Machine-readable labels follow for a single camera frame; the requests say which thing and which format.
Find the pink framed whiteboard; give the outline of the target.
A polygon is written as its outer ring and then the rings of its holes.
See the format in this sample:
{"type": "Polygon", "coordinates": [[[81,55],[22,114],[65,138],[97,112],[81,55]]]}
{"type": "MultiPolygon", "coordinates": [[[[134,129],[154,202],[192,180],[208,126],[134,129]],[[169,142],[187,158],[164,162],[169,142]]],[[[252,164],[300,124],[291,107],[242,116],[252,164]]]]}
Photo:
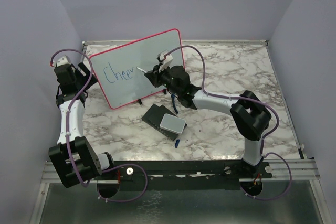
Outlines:
{"type": "Polygon", "coordinates": [[[90,56],[98,84],[111,109],[118,109],[139,99],[159,93],[139,68],[150,71],[166,53],[182,44],[176,28],[138,39],[90,56]]]}

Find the blue marker cap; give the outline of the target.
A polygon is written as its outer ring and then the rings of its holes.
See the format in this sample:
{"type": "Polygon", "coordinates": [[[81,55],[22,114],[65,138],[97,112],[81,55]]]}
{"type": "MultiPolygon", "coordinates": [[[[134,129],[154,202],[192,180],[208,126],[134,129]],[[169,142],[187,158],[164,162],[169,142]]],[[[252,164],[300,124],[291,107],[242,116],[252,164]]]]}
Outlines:
{"type": "Polygon", "coordinates": [[[179,143],[180,143],[180,139],[177,139],[176,142],[175,142],[174,147],[175,147],[175,148],[178,148],[179,143]]]}

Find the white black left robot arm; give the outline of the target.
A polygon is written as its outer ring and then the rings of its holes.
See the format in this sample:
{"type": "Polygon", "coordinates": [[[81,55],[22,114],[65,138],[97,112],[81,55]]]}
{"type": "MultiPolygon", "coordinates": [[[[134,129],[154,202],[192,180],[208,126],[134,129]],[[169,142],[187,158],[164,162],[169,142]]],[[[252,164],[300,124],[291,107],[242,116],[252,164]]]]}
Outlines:
{"type": "Polygon", "coordinates": [[[59,83],[56,105],[61,112],[61,130],[57,144],[49,148],[49,158],[66,187],[85,182],[98,176],[110,179],[116,166],[107,153],[96,154],[83,133],[86,90],[97,82],[81,62],[76,68],[67,56],[62,56],[54,66],[59,83]]]}

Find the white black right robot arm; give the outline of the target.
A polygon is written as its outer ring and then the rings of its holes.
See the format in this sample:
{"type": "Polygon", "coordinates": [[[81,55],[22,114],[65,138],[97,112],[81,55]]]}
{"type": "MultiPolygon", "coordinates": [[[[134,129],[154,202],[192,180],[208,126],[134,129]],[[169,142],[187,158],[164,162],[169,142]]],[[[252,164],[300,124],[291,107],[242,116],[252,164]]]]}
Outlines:
{"type": "Polygon", "coordinates": [[[253,92],[244,91],[236,97],[207,93],[191,84],[189,74],[182,66],[167,67],[160,71],[156,65],[144,76],[154,87],[164,86],[176,95],[180,104],[186,108],[212,110],[232,116],[245,140],[241,171],[246,177],[254,177],[259,173],[262,137],[269,126],[271,114],[253,92]]]}

